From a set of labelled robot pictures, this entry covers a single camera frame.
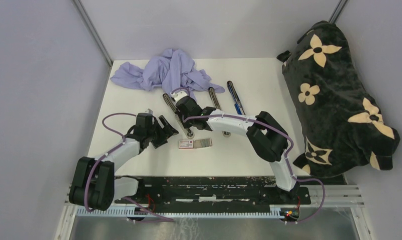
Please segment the blue stapler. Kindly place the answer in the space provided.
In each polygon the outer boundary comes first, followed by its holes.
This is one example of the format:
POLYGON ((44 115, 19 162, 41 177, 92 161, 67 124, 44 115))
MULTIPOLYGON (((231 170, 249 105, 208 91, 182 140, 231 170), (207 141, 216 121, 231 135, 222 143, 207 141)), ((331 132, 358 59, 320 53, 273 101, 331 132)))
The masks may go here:
POLYGON ((237 113, 239 115, 245 115, 245 111, 243 109, 242 103, 241 103, 240 98, 239 98, 239 96, 238 96, 238 94, 236 92, 236 89, 234 87, 233 82, 228 81, 227 82, 227 87, 228 87, 228 90, 229 90, 229 92, 230 92, 230 94, 232 96, 232 99, 234 101, 234 107, 235 107, 237 113))

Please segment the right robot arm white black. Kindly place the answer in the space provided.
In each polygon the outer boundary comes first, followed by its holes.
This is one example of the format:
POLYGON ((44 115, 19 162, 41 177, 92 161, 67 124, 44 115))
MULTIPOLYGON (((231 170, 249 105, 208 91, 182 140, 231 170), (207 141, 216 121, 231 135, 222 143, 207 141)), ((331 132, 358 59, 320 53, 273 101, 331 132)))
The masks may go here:
POLYGON ((261 111, 256 116, 238 115, 214 107, 201 108, 183 91, 173 93, 172 99, 182 115, 183 123, 198 130, 222 131, 247 137, 256 154, 269 162, 279 188, 278 199, 284 204, 297 199, 296 176, 288 159, 294 142, 271 114, 261 111))

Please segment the beige black stapler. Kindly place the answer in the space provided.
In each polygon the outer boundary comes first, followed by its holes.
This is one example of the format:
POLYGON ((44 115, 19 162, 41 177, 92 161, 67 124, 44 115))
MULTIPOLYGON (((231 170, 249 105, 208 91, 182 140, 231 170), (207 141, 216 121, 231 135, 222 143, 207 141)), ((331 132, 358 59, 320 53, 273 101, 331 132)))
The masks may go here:
POLYGON ((179 126, 181 127, 183 133, 186 135, 186 137, 188 139, 192 139, 194 137, 194 133, 187 124, 183 123, 182 114, 179 112, 179 110, 174 105, 172 98, 168 94, 164 93, 163 99, 164 99, 165 103, 167 104, 167 106, 174 113, 175 119, 178 122, 179 126))
MULTIPOLYGON (((212 102, 213 102, 213 104, 214 104, 214 107, 215 107, 216 109, 218 109, 218 110, 221 110, 221 106, 220 106, 219 101, 218 101, 218 98, 217 98, 217 96, 216 96, 215 89, 214 89, 213 87, 209 87, 209 88, 208 88, 208 93, 209 93, 209 96, 210 96, 210 98, 211 98, 211 100, 212 100, 212 102)), ((222 131, 222 134, 223 134, 223 136, 226 137, 226 138, 228 138, 228 137, 231 136, 231 133, 230 133, 230 132, 227 132, 227 131, 222 131)))

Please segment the red white staple box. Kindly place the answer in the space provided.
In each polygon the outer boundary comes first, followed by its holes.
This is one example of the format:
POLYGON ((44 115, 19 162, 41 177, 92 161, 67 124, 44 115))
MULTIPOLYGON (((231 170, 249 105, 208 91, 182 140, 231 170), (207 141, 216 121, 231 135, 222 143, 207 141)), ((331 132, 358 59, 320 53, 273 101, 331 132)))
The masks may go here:
POLYGON ((193 149, 194 141, 193 140, 180 140, 178 143, 179 149, 193 149))

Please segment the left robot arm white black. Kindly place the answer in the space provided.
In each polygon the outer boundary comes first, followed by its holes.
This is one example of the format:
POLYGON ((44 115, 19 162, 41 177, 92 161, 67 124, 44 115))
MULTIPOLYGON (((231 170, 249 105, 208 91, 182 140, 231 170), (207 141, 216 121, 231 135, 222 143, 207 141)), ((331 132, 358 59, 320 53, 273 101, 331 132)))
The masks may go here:
POLYGON ((141 203, 146 190, 134 177, 115 183, 115 172, 128 160, 142 153, 148 146, 158 148, 179 132, 163 115, 158 118, 142 112, 135 116, 136 122, 126 134, 120 133, 120 141, 98 157, 83 156, 77 166, 69 191, 69 202, 83 206, 88 212, 105 211, 117 198, 128 197, 141 203))

